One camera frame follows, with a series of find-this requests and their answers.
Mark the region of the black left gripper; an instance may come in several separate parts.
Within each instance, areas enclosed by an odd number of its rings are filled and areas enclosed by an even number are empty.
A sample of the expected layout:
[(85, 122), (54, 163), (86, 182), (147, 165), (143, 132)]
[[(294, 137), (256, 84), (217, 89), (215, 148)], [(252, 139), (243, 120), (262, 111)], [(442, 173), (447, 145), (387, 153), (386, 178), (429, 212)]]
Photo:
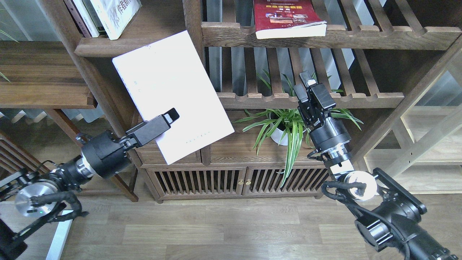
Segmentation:
[(111, 178), (130, 164), (127, 151), (151, 142), (170, 129), (178, 119), (177, 110), (171, 108), (161, 116), (139, 123), (122, 138), (115, 139), (112, 132), (105, 131), (82, 147), (81, 158), (75, 163), (77, 172), (85, 179), (95, 174), (104, 179)]

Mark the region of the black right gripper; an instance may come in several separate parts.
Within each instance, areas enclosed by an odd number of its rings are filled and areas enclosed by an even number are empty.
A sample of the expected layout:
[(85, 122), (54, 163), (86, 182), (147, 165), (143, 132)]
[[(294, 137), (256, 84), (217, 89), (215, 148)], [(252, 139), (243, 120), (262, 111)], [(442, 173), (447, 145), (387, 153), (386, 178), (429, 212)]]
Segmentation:
[(315, 84), (309, 71), (299, 74), (303, 84), (293, 87), (298, 99), (298, 109), (317, 153), (324, 153), (350, 142), (351, 137), (343, 125), (331, 115), (336, 106), (333, 98), (323, 84)]

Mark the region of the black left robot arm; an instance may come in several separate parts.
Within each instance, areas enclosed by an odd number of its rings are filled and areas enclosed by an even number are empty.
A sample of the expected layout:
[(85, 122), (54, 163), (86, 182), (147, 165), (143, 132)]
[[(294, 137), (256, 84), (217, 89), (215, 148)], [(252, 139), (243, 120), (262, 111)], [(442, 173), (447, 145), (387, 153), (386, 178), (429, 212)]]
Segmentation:
[(26, 217), (33, 217), (30, 225), (13, 232), (1, 222), (1, 259), (15, 260), (27, 248), (25, 239), (44, 224), (86, 217), (88, 211), (75, 192), (95, 175), (108, 179), (129, 165), (127, 151), (139, 148), (162, 135), (179, 118), (172, 108), (150, 121), (134, 126), (121, 138), (109, 130), (83, 143), (80, 155), (41, 175), (38, 166), (30, 172), (25, 168), (1, 181), (1, 201), (15, 196), (16, 209)]

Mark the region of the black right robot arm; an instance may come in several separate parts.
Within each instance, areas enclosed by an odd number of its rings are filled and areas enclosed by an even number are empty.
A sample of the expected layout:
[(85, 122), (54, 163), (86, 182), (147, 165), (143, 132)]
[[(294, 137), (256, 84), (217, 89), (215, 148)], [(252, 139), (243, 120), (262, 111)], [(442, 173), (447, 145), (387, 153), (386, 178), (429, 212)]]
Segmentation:
[(427, 211), (424, 204), (382, 169), (372, 173), (354, 169), (345, 147), (351, 137), (332, 115), (336, 103), (308, 71), (299, 76), (302, 83), (294, 86), (294, 92), (315, 146), (308, 157), (322, 161), (333, 178), (322, 184), (322, 193), (351, 211), (356, 228), (376, 251), (395, 247), (406, 260), (456, 260), (419, 226)]

